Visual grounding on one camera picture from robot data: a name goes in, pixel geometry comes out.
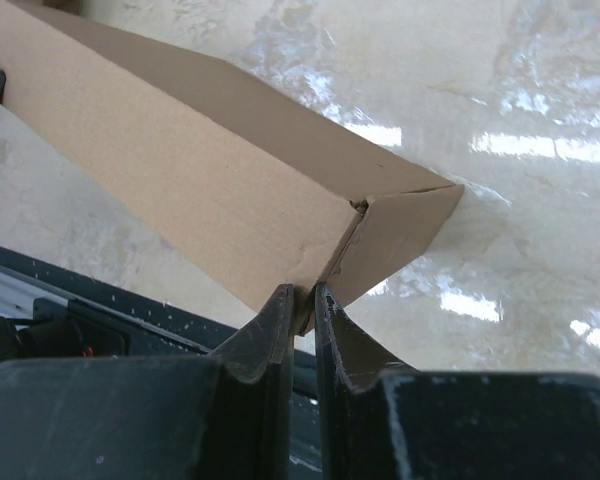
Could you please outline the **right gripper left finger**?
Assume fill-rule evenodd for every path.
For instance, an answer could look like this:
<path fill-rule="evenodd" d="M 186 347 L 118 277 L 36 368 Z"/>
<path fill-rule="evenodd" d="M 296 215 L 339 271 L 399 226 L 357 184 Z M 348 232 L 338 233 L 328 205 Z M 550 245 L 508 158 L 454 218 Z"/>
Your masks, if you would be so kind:
<path fill-rule="evenodd" d="M 284 479 L 294 290 L 205 355 L 112 356 L 0 317 L 0 479 Z"/>

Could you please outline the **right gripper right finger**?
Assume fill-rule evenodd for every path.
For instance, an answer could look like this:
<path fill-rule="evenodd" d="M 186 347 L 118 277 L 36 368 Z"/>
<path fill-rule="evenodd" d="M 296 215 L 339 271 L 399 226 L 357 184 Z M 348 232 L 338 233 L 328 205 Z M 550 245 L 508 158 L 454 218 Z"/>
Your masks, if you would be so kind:
<path fill-rule="evenodd" d="M 421 371 L 315 290 L 327 479 L 600 479 L 600 378 Z"/>

